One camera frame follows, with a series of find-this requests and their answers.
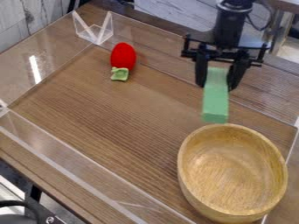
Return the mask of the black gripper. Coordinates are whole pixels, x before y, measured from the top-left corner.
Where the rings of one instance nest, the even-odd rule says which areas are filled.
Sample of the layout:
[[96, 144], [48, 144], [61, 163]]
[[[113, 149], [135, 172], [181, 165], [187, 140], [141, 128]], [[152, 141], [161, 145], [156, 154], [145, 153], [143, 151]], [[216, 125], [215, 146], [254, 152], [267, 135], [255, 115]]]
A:
[[217, 46], [213, 37], [200, 40], [191, 34], [183, 36], [181, 56], [195, 62], [195, 82], [203, 88], [207, 80], [208, 61], [232, 64], [228, 70], [228, 90], [232, 91], [251, 67], [260, 67], [271, 44], [252, 37], [243, 37], [238, 46], [231, 48]]

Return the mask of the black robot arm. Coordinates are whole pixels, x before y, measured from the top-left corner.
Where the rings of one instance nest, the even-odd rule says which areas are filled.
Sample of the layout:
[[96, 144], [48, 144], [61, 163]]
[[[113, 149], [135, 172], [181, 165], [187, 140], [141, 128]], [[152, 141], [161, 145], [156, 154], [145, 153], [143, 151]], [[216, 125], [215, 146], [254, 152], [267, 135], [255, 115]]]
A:
[[246, 21], [262, 32], [271, 24], [272, 17], [263, 27], [258, 27], [250, 17], [256, 0], [219, 0], [216, 3], [216, 22], [208, 31], [208, 37], [196, 39], [187, 34], [183, 39], [181, 56], [195, 62], [195, 83], [204, 88], [208, 79], [208, 64], [211, 61], [228, 63], [225, 74], [228, 91], [232, 91], [251, 67], [264, 63], [270, 43], [260, 40], [256, 44], [242, 40]]

